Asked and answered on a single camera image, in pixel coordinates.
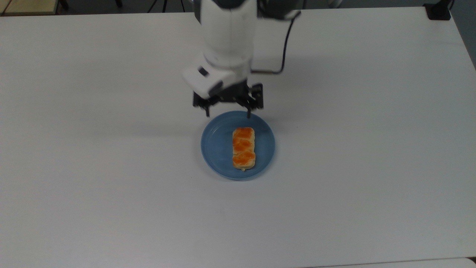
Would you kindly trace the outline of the black linkage gripper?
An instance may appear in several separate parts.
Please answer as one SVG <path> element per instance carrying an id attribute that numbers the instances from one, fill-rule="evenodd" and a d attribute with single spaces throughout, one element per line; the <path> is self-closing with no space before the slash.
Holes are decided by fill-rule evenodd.
<path id="1" fill-rule="evenodd" d="M 248 86 L 248 81 L 236 83 L 228 87 L 223 82 L 214 85 L 205 96 L 193 95 L 193 106 L 202 108 L 206 117 L 210 117 L 210 107 L 218 102 L 233 102 L 247 109 L 247 119 L 251 118 L 252 111 L 264 108 L 263 85 L 261 83 Z"/>

